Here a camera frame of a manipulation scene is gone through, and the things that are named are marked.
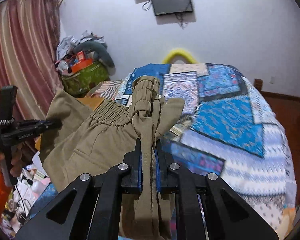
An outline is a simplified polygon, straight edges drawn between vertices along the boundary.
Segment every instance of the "pink curtain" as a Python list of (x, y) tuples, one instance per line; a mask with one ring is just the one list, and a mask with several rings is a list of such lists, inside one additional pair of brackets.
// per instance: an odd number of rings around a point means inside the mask
[(44, 119), (58, 88), (58, 0), (0, 3), (0, 88), (18, 87), (14, 117)]

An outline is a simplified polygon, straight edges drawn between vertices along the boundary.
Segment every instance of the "patchwork quilt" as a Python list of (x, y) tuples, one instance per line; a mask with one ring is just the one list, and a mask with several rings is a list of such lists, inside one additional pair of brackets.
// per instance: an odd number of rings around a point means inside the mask
[(282, 211), (295, 206), (291, 153), (284, 128), (249, 80), (229, 65), (148, 64), (134, 69), (112, 99), (129, 106), (132, 82), (143, 75), (159, 78), (166, 100), (185, 100), (163, 150), (192, 172), (220, 175), (275, 231), (282, 230)]

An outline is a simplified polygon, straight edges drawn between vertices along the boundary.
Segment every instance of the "green bag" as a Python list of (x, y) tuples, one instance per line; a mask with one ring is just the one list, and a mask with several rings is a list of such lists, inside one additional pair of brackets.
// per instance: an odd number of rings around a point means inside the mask
[(109, 74), (104, 65), (96, 61), (72, 76), (62, 76), (61, 80), (64, 91), (79, 98), (84, 97), (99, 82), (109, 80)]

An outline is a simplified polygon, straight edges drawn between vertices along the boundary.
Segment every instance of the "elastic waistband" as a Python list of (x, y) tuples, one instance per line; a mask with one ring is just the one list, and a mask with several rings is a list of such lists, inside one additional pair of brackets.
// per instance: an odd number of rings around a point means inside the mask
[(160, 82), (152, 76), (142, 76), (132, 83), (132, 105), (125, 107), (115, 101), (105, 99), (90, 118), (108, 125), (131, 123), (140, 111), (151, 113), (151, 102), (159, 99)]

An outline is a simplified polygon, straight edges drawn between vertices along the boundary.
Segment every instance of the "black handheld controller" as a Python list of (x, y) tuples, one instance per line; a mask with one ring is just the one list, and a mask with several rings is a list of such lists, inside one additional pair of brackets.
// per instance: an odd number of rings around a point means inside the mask
[(7, 187), (12, 187), (18, 182), (17, 178), (10, 174), (12, 168), (11, 147), (28, 139), (36, 138), (46, 130), (61, 127), (60, 120), (15, 122), (12, 112), (16, 102), (17, 90), (16, 86), (5, 86), (0, 90), (0, 151), (4, 153), (5, 157), (0, 164)]

